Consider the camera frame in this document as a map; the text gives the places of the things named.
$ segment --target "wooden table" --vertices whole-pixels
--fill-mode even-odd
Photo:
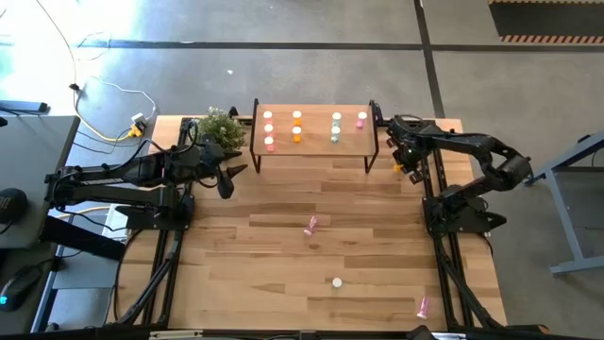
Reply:
[[[273,114],[270,120],[263,118],[266,111]],[[299,143],[294,142],[292,133],[294,111],[302,112],[300,119],[302,133]],[[337,143],[331,141],[333,121],[331,116],[334,112],[342,115],[339,125],[341,132]],[[367,113],[363,128],[356,126],[359,112]],[[379,151],[375,114],[373,101],[369,105],[280,105],[260,104],[256,99],[250,137],[252,139],[250,153],[256,172],[260,172],[262,156],[324,156],[363,157],[365,172],[369,173]],[[264,138],[269,135],[264,131],[267,121],[274,127],[270,133],[275,140],[273,151],[269,151],[264,144]],[[368,157],[372,157],[371,162],[367,160]]]
[[[160,116],[154,141],[175,144],[181,119]],[[461,131],[459,120],[437,124]],[[369,175],[354,158],[283,156],[267,158],[261,174],[238,175],[229,200],[194,186],[194,221],[185,233],[170,328],[408,331],[425,324],[444,330],[434,247],[420,207],[424,186],[393,171],[386,139],[380,130],[382,152]],[[473,178],[466,155],[444,151],[443,158],[449,183]],[[244,147],[228,164],[250,161]],[[318,230],[309,238],[302,230],[313,215]],[[459,236],[469,286],[505,324],[487,244],[473,234]],[[143,231],[126,254],[121,313],[149,280],[157,237]],[[335,277],[344,281],[340,289],[331,287]],[[451,295],[461,320],[457,290]],[[415,315],[423,296],[428,320]],[[155,311],[161,301],[160,287]]]

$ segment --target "potted plant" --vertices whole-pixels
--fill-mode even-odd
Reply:
[[[245,144],[243,126],[227,111],[210,107],[207,115],[197,122],[197,142],[209,134],[224,150],[237,150]]]

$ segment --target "gray table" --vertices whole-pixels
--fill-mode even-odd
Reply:
[[[75,116],[4,117],[0,127],[0,190],[17,188],[27,195],[29,207],[25,216],[3,235],[0,248],[32,247],[48,215],[44,201],[44,177],[67,161],[76,137],[79,118]]]
[[[44,201],[44,176],[65,164],[76,136],[79,119],[74,116],[4,117],[8,125],[0,127],[0,188],[19,188],[27,195],[26,216],[0,236],[4,260],[0,266],[0,284],[4,284],[22,266],[37,264],[54,256],[56,246],[39,244],[48,214]],[[46,281],[40,280],[21,308],[0,312],[0,333],[29,332]]]

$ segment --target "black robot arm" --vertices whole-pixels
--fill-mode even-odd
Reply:
[[[479,163],[482,177],[463,186],[451,185],[426,201],[428,230],[433,233],[485,232],[504,224],[505,217],[486,212],[487,204],[480,196],[492,190],[511,190],[531,173],[530,158],[486,134],[447,132],[424,120],[406,121],[403,116],[394,117],[387,133],[391,137],[388,145],[396,146],[396,163],[405,173],[413,172],[413,183],[423,180],[418,166],[436,148],[471,155]],[[505,161],[494,167],[493,154]]]
[[[133,156],[120,165],[67,166],[46,177],[46,200],[51,208],[59,211],[84,201],[124,204],[117,209],[133,217],[128,218],[130,229],[144,229],[143,226],[160,230],[184,229],[193,214],[193,196],[185,195],[176,187],[197,181],[206,187],[217,187],[222,198],[230,198],[234,191],[231,179],[247,164],[226,170],[221,170],[220,164],[241,154],[225,151],[211,138],[205,138],[203,144],[173,146],[148,156]],[[214,178],[215,184],[202,181]]]

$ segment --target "gray floor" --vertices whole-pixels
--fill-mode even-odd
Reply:
[[[42,2],[72,42],[96,31],[110,31],[114,39],[146,41],[420,42],[412,0]],[[486,1],[424,0],[424,6],[432,43],[501,44]],[[19,20],[23,15],[32,21]],[[19,28],[31,28],[32,22],[33,32]],[[43,13],[31,4],[9,8],[0,19],[3,34],[22,43],[0,47],[0,97],[44,100],[53,106],[53,114],[71,114],[71,60]],[[373,98],[388,116],[434,116],[422,52],[111,49],[85,61],[97,52],[76,51],[84,59],[78,63],[78,83],[88,79],[79,108],[92,125],[113,136],[128,126],[133,114],[148,114],[150,104],[139,95],[100,86],[88,75],[147,91],[161,114],[233,105],[250,112],[258,97],[280,103]],[[446,117],[461,118],[466,131],[499,137],[530,155],[534,168],[583,135],[603,129],[603,57],[434,53]],[[77,140],[110,149],[82,136]],[[118,162],[132,151],[119,148],[107,156],[74,147],[69,163]],[[604,153],[596,162],[604,164]],[[571,255],[548,189],[518,187],[487,199],[492,211],[508,217],[508,224],[494,232],[493,244],[509,323],[542,323],[555,333],[600,338],[604,269],[557,279],[549,274],[550,264],[568,261]],[[604,233],[595,231],[591,241],[602,244]],[[74,313],[70,299],[82,295],[96,303],[107,292],[62,293],[52,320],[66,328],[98,324],[107,304]]]

